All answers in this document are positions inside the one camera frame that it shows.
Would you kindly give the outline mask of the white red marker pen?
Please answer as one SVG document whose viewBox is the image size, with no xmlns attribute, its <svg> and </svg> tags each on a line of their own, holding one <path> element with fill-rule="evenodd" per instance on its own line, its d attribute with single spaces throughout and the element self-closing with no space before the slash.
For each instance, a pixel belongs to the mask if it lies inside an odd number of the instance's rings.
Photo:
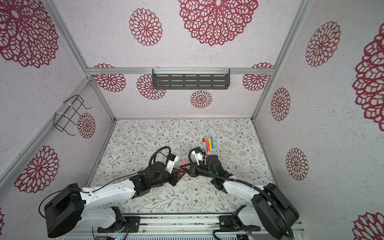
<svg viewBox="0 0 384 240">
<path fill-rule="evenodd" d="M 205 152 L 207 152 L 207 143 L 205 138 L 203 138 L 203 149 Z"/>
</svg>

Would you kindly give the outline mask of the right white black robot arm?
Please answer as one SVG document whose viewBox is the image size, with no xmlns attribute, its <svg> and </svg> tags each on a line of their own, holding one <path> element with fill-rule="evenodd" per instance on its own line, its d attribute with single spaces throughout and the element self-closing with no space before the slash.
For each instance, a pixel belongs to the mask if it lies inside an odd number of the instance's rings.
<svg viewBox="0 0 384 240">
<path fill-rule="evenodd" d="M 292 226 L 300 215 L 275 184 L 258 186 L 240 180 L 224 170 L 217 155 L 205 157 L 202 152 L 191 150 L 188 160 L 190 168 L 186 172 L 191 177 L 211 178 L 211 184 L 218 191 L 250 203 L 236 210 L 232 216 L 239 230 L 262 227 L 277 240 L 283 237 L 294 239 Z"/>
</svg>

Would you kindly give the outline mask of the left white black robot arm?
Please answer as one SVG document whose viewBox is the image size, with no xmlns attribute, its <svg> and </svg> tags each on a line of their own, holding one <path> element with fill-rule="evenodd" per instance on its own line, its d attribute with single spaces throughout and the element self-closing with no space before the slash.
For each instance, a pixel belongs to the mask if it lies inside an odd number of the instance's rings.
<svg viewBox="0 0 384 240">
<path fill-rule="evenodd" d="M 52 193 L 51 200 L 44 206 L 48 237 L 53 239 L 72 230 L 97 227 L 103 233 L 121 230 L 126 224 L 120 209 L 100 206 L 120 200 L 141 197 L 152 188 L 165 184 L 175 186 L 185 174 L 173 167 L 156 162 L 136 174 L 128 175 L 119 183 L 97 188 L 80 188 L 70 184 L 63 190 Z"/>
</svg>

